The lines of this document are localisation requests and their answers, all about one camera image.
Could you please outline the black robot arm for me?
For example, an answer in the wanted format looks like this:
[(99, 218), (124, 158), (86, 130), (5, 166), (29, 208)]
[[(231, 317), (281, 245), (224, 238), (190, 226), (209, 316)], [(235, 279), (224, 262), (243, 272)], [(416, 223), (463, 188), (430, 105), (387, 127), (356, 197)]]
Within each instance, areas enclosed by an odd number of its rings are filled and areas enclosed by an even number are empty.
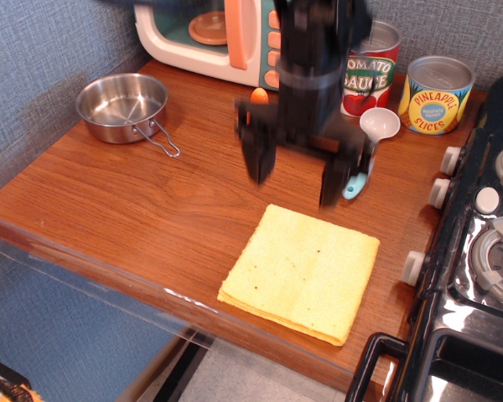
[(363, 1), (276, 1), (281, 28), (277, 102), (239, 100), (236, 132), (249, 176), (271, 174), (279, 147), (325, 161), (319, 203), (334, 207), (349, 180), (369, 167), (373, 146), (340, 111), (350, 51), (371, 32)]

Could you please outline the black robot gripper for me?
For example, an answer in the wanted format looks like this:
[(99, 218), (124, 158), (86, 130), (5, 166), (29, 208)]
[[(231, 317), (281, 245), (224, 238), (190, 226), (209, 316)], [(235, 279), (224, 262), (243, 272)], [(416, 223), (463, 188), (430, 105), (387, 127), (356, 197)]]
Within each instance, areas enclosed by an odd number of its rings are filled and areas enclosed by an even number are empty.
[(250, 178), (257, 184), (268, 178), (279, 145), (325, 156), (339, 153), (325, 164), (319, 197), (321, 208), (335, 207), (349, 181), (359, 175), (367, 143), (366, 134), (340, 113), (341, 93), (341, 81), (312, 90), (282, 84), (278, 101), (250, 126), (245, 123), (248, 100), (237, 100), (236, 130)]

